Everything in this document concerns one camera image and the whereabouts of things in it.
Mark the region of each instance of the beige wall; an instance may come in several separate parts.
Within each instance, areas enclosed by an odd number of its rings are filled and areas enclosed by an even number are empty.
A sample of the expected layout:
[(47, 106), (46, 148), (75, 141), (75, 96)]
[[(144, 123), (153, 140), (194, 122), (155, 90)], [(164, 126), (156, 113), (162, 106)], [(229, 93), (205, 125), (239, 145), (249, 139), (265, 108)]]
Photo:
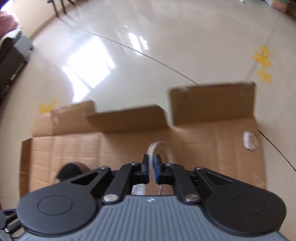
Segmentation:
[[(61, 10), (59, 0), (56, 0), (56, 5)], [(9, 10), (15, 13), (23, 27), (23, 33), (30, 38), (55, 17), (52, 4), (48, 4), (46, 0), (15, 0)]]

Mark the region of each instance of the glossy floor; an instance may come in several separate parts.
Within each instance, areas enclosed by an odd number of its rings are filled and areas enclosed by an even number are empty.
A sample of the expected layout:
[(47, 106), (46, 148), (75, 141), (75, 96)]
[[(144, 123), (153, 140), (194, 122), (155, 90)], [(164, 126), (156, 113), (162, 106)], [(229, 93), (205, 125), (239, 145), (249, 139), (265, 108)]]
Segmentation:
[[(260, 130), (296, 166), (295, 43), (296, 20), (261, 0), (84, 2), (35, 38), (31, 60), (1, 106), (2, 206), (18, 202), (20, 144), (40, 104), (92, 99), (98, 111), (158, 104), (169, 112), (170, 87), (251, 80)], [(272, 84), (256, 73), (261, 66), (252, 56), (260, 46), (271, 52)], [(296, 173), (262, 140), (268, 189), (287, 205), (281, 231), (292, 240)]]

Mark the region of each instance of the brown cardboard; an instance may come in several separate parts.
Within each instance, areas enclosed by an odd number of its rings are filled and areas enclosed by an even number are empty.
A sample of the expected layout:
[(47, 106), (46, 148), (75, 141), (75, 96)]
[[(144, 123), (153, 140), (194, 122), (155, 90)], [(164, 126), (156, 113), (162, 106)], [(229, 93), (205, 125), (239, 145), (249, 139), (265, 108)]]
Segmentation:
[[(93, 102), (83, 102), (41, 115), (34, 123), (34, 137), (22, 145), (21, 196), (52, 184), (68, 162), (82, 162), (90, 169), (141, 162), (156, 141), (166, 142), (174, 162), (186, 169), (204, 166), (264, 188), (262, 147), (252, 152), (242, 139), (244, 131), (260, 139), (253, 117), (254, 91), (254, 83), (174, 89), (170, 97), (175, 126), (168, 126), (159, 106), (95, 113)], [(157, 148), (156, 153), (168, 161), (164, 150)], [(149, 185), (147, 194), (157, 194), (155, 185)]]

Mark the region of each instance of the black stool leg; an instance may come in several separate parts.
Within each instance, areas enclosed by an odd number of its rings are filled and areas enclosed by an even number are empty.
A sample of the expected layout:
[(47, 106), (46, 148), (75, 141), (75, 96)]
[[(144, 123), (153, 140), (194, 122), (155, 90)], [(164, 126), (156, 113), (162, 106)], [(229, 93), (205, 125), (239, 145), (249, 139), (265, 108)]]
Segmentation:
[(75, 3), (73, 3), (71, 0), (68, 0), (68, 2), (70, 2), (72, 5), (75, 5)]
[(66, 13), (66, 8), (65, 8), (64, 1), (63, 1), (63, 0), (61, 0), (61, 4), (62, 4), (62, 7), (63, 7), (64, 14), (67, 14), (67, 13)]
[(55, 2), (52, 1), (52, 4), (53, 4), (53, 6), (54, 6), (54, 11), (56, 12), (56, 16), (57, 16), (57, 18), (58, 18), (58, 17), (59, 17), (59, 13), (58, 13), (58, 11), (57, 11), (57, 7), (56, 7), (56, 5), (55, 5)]

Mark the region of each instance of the red fabric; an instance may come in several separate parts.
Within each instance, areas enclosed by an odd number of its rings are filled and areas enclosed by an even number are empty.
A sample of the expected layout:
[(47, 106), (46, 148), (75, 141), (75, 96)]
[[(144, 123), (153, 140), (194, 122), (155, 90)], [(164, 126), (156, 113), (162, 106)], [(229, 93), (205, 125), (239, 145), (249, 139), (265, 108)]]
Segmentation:
[(18, 22), (13, 15), (0, 11), (0, 38), (17, 27)]

